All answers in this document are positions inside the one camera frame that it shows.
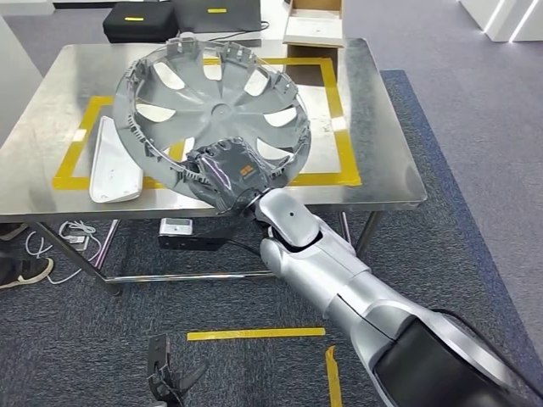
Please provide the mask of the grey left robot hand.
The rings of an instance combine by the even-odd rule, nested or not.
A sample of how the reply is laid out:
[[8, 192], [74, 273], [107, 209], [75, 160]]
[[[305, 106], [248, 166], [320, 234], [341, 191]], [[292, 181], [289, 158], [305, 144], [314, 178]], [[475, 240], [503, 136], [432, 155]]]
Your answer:
[[169, 367], [156, 371], [150, 378], [150, 389], [155, 397], [156, 406], [184, 406], [185, 395], [202, 378], [208, 368], [202, 363], [184, 375], [180, 371], [172, 372]]

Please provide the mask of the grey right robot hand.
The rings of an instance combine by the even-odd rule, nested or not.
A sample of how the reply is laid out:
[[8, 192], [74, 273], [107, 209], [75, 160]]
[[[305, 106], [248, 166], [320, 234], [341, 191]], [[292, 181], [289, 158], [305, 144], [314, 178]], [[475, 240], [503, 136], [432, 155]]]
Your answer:
[[186, 165], [196, 174], [191, 191], [220, 213], [242, 213], [272, 182], [268, 166], [240, 137], [192, 150]]

